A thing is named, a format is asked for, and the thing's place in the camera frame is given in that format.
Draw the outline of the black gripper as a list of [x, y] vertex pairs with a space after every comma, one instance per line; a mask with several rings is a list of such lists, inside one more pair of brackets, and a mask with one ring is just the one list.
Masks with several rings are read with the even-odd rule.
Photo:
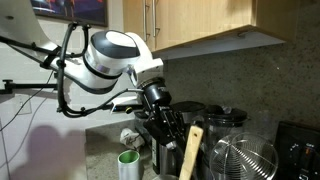
[[175, 149], [177, 140], [182, 138], [183, 127], [170, 106], [172, 97], [164, 79], [147, 80], [139, 88], [142, 90], [142, 104], [149, 113], [143, 126], [159, 144], [168, 149]]

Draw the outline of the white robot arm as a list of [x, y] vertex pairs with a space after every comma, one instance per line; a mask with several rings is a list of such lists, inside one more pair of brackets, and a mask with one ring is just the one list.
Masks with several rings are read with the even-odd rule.
[[1, 42], [58, 73], [58, 108], [70, 118], [84, 117], [109, 107], [71, 109], [64, 97], [64, 79], [69, 78], [87, 92], [106, 94], [126, 73], [132, 91], [148, 113], [143, 123], [161, 145], [176, 149], [186, 145], [182, 119], [170, 107], [171, 95], [163, 78], [163, 61], [155, 58], [144, 40], [132, 32], [114, 30], [89, 33], [90, 26], [72, 22], [60, 45], [41, 28], [29, 0], [0, 0]]

